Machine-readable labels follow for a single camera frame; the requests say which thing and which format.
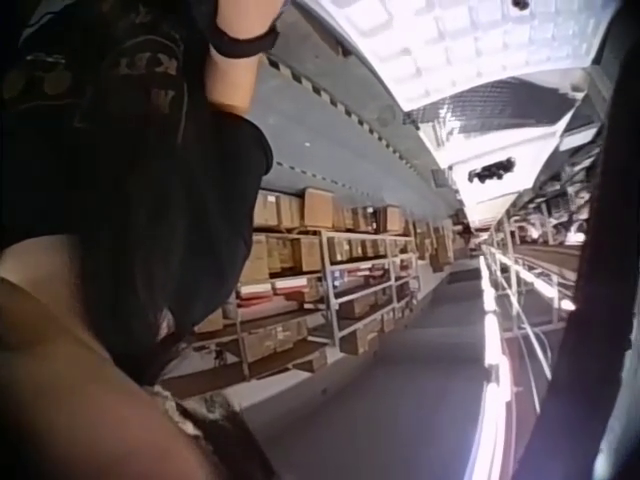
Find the black t-shirt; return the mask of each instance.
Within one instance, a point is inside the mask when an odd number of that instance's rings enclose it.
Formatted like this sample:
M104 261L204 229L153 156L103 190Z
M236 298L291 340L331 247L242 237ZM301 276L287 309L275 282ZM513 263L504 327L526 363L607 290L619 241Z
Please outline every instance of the black t-shirt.
M23 41L19 62L8 70L1 248L82 230L87 217L78 213L78 192L96 174L90 142L101 116L121 118L135 143L149 132L128 119L151 110L161 132L154 151L173 149L191 169L184 255L169 309L181 325L193 326L238 281L272 151L255 124L207 102L208 43L188 4L169 2L180 7L159 11L126 3L65 7Z

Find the hand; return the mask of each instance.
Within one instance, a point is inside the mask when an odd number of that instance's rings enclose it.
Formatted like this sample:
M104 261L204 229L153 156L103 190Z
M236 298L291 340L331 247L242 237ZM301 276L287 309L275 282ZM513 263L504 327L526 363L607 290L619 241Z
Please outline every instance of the hand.
M266 32L284 0L218 0L218 26L228 35L243 39Z

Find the black wristband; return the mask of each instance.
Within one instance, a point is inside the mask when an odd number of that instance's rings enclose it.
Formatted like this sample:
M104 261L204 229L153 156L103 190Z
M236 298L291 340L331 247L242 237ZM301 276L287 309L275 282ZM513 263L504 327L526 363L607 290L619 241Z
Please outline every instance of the black wristband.
M249 58L271 50L278 40L278 35L278 30L272 25L262 35L241 40L230 36L214 22L209 33L209 43L225 58Z

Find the warehouse aisle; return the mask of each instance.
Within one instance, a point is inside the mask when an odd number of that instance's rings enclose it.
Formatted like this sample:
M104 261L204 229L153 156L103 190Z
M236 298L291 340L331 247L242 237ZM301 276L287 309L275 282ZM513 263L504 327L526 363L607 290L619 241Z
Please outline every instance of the warehouse aisle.
M373 366L266 444L284 479L462 479L483 391L479 276L451 274Z

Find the skin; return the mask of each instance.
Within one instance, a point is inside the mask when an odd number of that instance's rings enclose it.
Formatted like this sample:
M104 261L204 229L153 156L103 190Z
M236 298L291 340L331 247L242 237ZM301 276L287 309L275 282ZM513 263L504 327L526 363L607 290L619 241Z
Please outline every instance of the skin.
M282 3L219 0L218 25L236 38L255 37ZM258 62L259 56L231 60L212 51L209 101L245 114ZM115 368L86 328L66 236L6 249L0 277L0 409L53 478L214 478L191 440Z

